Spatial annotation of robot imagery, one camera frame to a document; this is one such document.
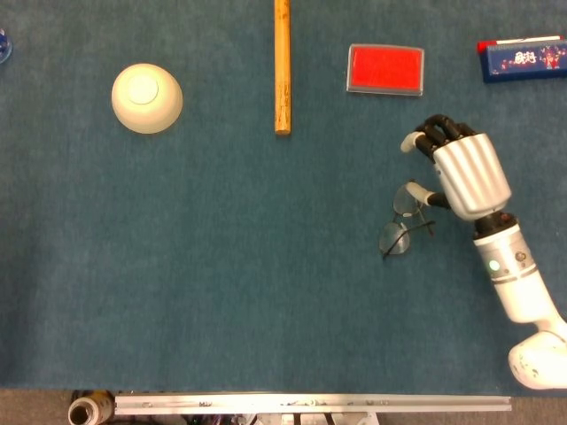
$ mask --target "floor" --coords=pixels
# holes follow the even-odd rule
[[[0,390],[0,424],[66,425],[70,397],[70,391]],[[516,398],[511,413],[393,413],[378,418],[381,425],[565,425],[567,398]]]

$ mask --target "table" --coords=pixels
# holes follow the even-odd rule
[[[271,1],[4,0],[0,385],[523,395],[471,226],[428,210],[383,262],[395,190],[438,187],[399,143],[433,113],[485,130],[567,313],[564,80],[485,85],[485,39],[561,33],[567,4],[296,0],[293,133],[273,129]],[[347,94],[351,43],[425,49],[419,99]],[[166,68],[181,118],[114,117],[126,66]]]

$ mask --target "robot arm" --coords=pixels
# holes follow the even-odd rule
[[[434,115],[402,142],[433,163],[445,193],[415,182],[408,192],[426,205],[450,208],[475,226],[474,244],[508,317],[538,332],[515,346],[509,364],[516,379],[536,390],[567,388],[567,324],[555,308],[516,217],[502,209],[512,193],[486,134]]]

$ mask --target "blue box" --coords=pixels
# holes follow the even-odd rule
[[[480,54],[485,82],[567,76],[567,41],[513,42]]]

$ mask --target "wooden stick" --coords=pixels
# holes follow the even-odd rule
[[[274,0],[275,125],[277,135],[291,133],[290,0]]]

